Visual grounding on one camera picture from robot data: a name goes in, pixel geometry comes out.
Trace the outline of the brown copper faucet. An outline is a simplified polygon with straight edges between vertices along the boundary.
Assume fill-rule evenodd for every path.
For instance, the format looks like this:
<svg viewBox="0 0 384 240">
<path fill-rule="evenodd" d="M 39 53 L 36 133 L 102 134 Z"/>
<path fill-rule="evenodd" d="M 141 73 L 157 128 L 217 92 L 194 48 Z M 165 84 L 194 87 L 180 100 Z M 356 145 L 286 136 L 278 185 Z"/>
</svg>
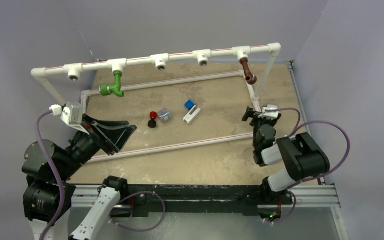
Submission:
<svg viewBox="0 0 384 240">
<path fill-rule="evenodd" d="M 244 72 L 244 78 L 248 85 L 254 85 L 258 78 L 256 75 L 250 70 L 249 64 L 248 64 L 248 58 L 244 57 L 239 60 L 239 63 L 242 65 L 243 72 Z"/>
</svg>

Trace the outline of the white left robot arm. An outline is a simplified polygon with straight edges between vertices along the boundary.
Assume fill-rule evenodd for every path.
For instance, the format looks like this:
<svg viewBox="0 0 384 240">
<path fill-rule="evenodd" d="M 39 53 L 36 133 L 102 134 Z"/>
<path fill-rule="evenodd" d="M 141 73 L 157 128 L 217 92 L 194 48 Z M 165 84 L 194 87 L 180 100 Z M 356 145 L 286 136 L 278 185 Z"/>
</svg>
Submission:
<svg viewBox="0 0 384 240">
<path fill-rule="evenodd" d="M 100 150 L 110 156 L 119 153 L 137 126 L 128 121 L 97 120 L 84 114 L 80 118 L 84 130 L 77 131 L 68 147 L 62 148 L 42 137 L 40 123 L 49 115 L 53 115 L 52 110 L 37 117 L 37 141 L 24 153 L 22 172 L 27 180 L 24 216 L 36 240 L 72 240 L 68 218 L 76 186 L 67 181 Z"/>
</svg>

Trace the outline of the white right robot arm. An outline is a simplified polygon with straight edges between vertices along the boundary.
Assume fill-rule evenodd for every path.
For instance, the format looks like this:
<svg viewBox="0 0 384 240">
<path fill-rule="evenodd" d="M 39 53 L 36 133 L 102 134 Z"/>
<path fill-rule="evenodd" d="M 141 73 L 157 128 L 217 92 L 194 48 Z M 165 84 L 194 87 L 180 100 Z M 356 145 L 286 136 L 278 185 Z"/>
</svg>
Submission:
<svg viewBox="0 0 384 240">
<path fill-rule="evenodd" d="M 262 112 L 247 107 L 242 117 L 251 119 L 253 127 L 253 159 L 260 167 L 284 163 L 285 168 L 263 179 L 260 196 L 268 204 L 280 198 L 281 192 L 310 177 L 318 177 L 330 170 L 330 160 L 307 132 L 294 137 L 276 138 L 275 125 L 281 118 L 265 117 Z"/>
</svg>

